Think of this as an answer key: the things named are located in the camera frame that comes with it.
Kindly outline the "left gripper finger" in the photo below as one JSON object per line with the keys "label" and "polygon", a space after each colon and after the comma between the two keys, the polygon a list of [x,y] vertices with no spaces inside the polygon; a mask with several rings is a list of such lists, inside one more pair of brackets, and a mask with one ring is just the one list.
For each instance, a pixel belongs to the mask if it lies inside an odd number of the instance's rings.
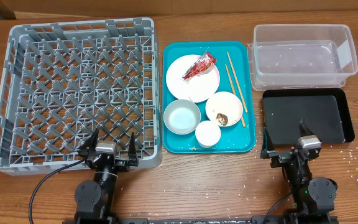
{"label": "left gripper finger", "polygon": [[80,157],[88,157],[89,154],[95,151],[98,143],[99,129],[96,128],[92,135],[78,148],[78,155]]}
{"label": "left gripper finger", "polygon": [[131,134],[128,147],[128,165],[137,167],[139,165],[139,158],[137,157],[137,149],[135,148],[134,132]]}

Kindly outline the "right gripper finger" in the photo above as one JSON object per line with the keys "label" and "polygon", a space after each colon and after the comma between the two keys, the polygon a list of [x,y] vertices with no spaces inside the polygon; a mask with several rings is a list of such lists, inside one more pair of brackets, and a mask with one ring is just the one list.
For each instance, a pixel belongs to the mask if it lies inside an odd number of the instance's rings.
{"label": "right gripper finger", "polygon": [[314,133],[305,125],[303,120],[301,120],[300,123],[299,123],[299,129],[300,129],[301,137],[313,136],[314,135]]}
{"label": "right gripper finger", "polygon": [[269,159],[269,158],[271,158],[273,153],[275,153],[274,145],[270,138],[269,132],[267,131],[267,128],[264,128],[260,158],[261,159]]}

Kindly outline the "grey bowl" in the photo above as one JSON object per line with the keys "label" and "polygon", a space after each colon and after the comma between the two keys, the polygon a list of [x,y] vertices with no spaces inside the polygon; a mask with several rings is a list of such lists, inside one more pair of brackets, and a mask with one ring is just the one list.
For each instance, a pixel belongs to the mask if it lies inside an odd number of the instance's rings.
{"label": "grey bowl", "polygon": [[175,134],[190,134],[201,122],[201,112],[192,101],[175,100],[165,108],[163,122]]}

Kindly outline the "red snack wrapper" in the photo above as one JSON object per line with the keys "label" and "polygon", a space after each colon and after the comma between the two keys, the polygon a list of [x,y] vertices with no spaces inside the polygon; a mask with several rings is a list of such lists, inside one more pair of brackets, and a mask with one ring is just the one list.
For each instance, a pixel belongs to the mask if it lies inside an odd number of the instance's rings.
{"label": "red snack wrapper", "polygon": [[210,72],[215,66],[217,59],[211,53],[205,52],[192,66],[184,73],[182,79],[190,81],[194,76],[200,76]]}

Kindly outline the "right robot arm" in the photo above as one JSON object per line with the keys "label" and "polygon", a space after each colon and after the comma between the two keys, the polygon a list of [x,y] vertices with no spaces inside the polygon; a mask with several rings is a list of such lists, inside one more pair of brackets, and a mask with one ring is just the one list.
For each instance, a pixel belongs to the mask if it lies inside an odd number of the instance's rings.
{"label": "right robot arm", "polygon": [[[319,157],[322,142],[303,122],[299,123],[301,137],[289,151],[276,151],[269,132],[264,129],[260,153],[262,159],[270,159],[272,168],[282,168],[290,191],[266,213],[263,223],[337,223],[329,213],[334,210],[337,183],[325,177],[313,177],[308,162]],[[282,216],[272,212],[292,196],[295,207],[285,210]]]}

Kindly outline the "brown food scrap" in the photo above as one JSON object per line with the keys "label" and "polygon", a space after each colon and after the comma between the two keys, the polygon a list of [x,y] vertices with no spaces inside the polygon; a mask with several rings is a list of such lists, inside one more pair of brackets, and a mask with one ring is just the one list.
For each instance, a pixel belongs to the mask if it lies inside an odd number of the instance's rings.
{"label": "brown food scrap", "polygon": [[228,124],[228,117],[225,114],[218,113],[216,116],[216,121],[220,126],[226,126]]}

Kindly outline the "white cup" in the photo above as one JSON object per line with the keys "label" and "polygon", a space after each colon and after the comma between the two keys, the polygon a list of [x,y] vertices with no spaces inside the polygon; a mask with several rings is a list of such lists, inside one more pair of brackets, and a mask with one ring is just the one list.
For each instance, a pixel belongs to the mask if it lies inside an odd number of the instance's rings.
{"label": "white cup", "polygon": [[210,148],[221,138],[221,129],[214,121],[202,121],[195,129],[196,140],[203,148]]}

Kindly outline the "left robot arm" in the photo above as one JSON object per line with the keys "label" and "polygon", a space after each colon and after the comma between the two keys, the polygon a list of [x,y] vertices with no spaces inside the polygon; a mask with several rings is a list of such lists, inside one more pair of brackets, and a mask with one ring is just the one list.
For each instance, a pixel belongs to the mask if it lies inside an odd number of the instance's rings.
{"label": "left robot arm", "polygon": [[118,159],[115,142],[98,141],[99,130],[78,148],[78,155],[85,164],[94,170],[93,180],[80,183],[75,190],[75,223],[119,223],[111,211],[118,173],[129,172],[130,167],[137,167],[139,158],[132,134],[128,147],[128,158]]}

